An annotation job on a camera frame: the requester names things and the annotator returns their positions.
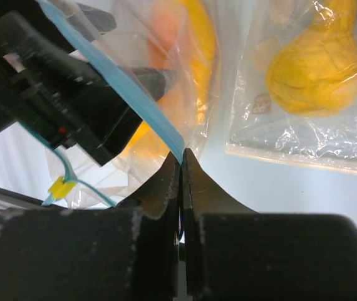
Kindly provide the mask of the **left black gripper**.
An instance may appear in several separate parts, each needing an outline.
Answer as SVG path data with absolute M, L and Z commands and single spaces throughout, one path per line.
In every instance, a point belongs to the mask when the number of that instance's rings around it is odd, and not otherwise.
M 71 6 L 81 34 L 116 28 L 112 14 Z M 100 165 L 127 146 L 141 118 L 71 45 L 34 1 L 0 1 L 0 132 L 20 123 L 55 149 L 80 146 Z

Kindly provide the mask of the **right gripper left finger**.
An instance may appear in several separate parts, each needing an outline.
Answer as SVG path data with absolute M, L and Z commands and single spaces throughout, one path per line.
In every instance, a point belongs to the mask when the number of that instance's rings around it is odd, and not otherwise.
M 0 212 L 0 300 L 172 300 L 180 165 L 109 209 Z

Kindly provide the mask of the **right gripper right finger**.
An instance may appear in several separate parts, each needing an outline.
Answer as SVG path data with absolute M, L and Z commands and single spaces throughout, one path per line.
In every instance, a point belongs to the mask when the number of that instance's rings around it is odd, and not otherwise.
M 357 300 L 357 227 L 335 214 L 258 213 L 185 149 L 187 291 L 194 300 Z

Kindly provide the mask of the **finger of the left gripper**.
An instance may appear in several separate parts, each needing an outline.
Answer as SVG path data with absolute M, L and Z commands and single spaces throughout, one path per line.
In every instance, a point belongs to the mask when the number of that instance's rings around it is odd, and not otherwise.
M 118 68 L 155 102 L 165 96 L 177 81 L 176 72 L 166 68 L 158 69 L 149 66 L 118 66 Z

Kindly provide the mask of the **blue zip clear bag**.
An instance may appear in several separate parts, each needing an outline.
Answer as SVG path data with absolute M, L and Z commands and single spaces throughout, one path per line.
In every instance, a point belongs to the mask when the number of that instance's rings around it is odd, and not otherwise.
M 92 28 L 91 34 L 81 34 L 71 25 L 71 6 L 77 3 L 39 1 L 38 5 L 46 19 L 73 45 L 70 56 L 92 66 L 141 118 L 141 124 L 122 152 L 104 165 L 97 163 L 78 145 L 52 149 L 39 137 L 39 141 L 50 152 L 48 164 L 54 175 L 54 183 L 49 188 L 44 204 L 49 206 L 64 199 L 73 209 L 97 204 L 114 207 L 122 197 L 149 179 L 169 154 L 181 159 L 185 147 L 196 148 L 203 141 L 210 108 L 217 98 L 215 81 L 219 77 L 219 49 L 216 46 L 217 58 L 210 83 L 211 96 L 205 124 L 187 142 L 158 102 L 118 68 L 151 67 L 146 58 L 147 27 L 146 13 L 141 12 L 143 6 L 137 6 L 136 1 L 112 1 L 107 12 L 115 18 L 116 28 L 106 34 L 99 34 L 95 28 Z

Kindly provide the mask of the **fake yellow lemon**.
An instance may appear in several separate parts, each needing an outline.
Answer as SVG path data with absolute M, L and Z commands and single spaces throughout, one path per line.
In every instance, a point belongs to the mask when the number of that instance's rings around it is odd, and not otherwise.
M 147 38 L 150 36 L 148 18 L 154 1 L 136 1 L 146 13 Z M 188 50 L 179 59 L 177 81 L 173 88 L 158 101 L 158 106 L 189 142 L 205 124 L 211 96 L 210 83 L 217 58 L 217 37 L 213 22 L 200 1 L 175 1 L 181 4 L 188 14 Z

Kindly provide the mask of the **fake orange mango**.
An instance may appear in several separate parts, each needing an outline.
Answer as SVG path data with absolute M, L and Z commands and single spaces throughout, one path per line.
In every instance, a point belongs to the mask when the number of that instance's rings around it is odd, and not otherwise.
M 184 7 L 175 1 L 154 1 L 148 18 L 148 61 L 157 69 L 178 72 L 179 59 L 188 50 L 189 20 Z

